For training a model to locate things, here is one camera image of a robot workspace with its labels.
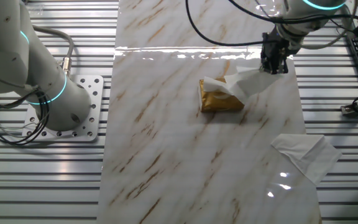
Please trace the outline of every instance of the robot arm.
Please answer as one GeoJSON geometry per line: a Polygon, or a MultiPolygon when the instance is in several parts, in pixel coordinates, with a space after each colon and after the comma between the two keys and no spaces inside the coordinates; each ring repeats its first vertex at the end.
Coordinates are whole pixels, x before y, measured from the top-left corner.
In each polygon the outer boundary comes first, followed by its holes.
{"type": "MultiPolygon", "coordinates": [[[[346,0],[282,0],[282,19],[298,19],[313,16],[331,16],[341,8],[346,0]]],[[[322,28],[328,19],[298,24],[276,24],[271,33],[264,33],[262,47],[262,68],[271,74],[287,73],[285,60],[298,53],[301,43],[310,32],[322,28]]]]}

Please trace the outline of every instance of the metal slat table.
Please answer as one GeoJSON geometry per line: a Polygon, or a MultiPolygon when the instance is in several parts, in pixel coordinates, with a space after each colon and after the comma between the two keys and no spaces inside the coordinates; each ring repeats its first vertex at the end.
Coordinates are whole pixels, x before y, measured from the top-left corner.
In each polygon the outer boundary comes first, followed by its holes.
{"type": "MultiPolygon", "coordinates": [[[[104,78],[99,138],[92,144],[11,148],[0,143],[0,223],[95,224],[106,135],[116,38],[118,0],[33,0],[32,22],[73,37],[74,75],[104,78]]],[[[309,35],[319,44],[337,35],[334,24],[309,35]]],[[[57,60],[68,43],[39,34],[57,60]]],[[[339,107],[358,96],[358,77],[346,41],[323,50],[301,50],[294,56],[308,134],[324,134],[343,156],[318,185],[324,224],[358,224],[358,119],[341,116],[339,107]]],[[[17,99],[1,94],[0,102],[17,99]]],[[[27,104],[0,111],[7,126],[20,126],[27,104]]]]}

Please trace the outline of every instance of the tissue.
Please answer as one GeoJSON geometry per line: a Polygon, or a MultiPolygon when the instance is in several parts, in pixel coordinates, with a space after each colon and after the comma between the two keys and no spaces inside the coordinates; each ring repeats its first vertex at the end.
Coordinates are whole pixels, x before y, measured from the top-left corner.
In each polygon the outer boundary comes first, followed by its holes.
{"type": "Polygon", "coordinates": [[[272,75],[258,68],[236,67],[237,73],[226,75],[225,82],[204,78],[204,91],[220,91],[227,95],[235,96],[242,104],[246,104],[248,98],[256,93],[263,92],[271,84],[283,75],[272,75]]]}

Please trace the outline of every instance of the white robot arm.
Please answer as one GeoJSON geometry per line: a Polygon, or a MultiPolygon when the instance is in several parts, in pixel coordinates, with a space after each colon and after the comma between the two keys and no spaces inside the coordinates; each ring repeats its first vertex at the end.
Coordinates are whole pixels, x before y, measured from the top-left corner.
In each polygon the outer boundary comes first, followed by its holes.
{"type": "Polygon", "coordinates": [[[280,17],[288,22],[276,23],[271,33],[263,34],[264,41],[275,41],[274,43],[263,45],[261,56],[263,69],[271,74],[287,73],[288,69],[285,64],[287,57],[296,54],[301,49],[301,43],[305,36],[322,28],[328,19],[294,24],[289,22],[300,20],[301,18],[312,19],[318,16],[332,16],[345,3],[346,0],[283,0],[280,17]]]}
{"type": "MultiPolygon", "coordinates": [[[[90,112],[88,92],[65,75],[41,43],[24,4],[20,0],[0,0],[0,93],[14,91],[26,96],[35,86],[52,104],[46,125],[51,130],[71,130],[90,112]]],[[[39,112],[37,96],[27,101],[39,112]]]]}

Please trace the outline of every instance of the connector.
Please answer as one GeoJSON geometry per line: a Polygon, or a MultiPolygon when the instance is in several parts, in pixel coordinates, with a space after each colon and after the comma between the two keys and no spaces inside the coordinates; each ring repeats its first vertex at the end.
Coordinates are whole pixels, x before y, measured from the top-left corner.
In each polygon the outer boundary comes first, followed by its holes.
{"type": "Polygon", "coordinates": [[[68,57],[63,58],[63,71],[65,72],[67,77],[70,77],[71,58],[68,58],[68,57]]]}

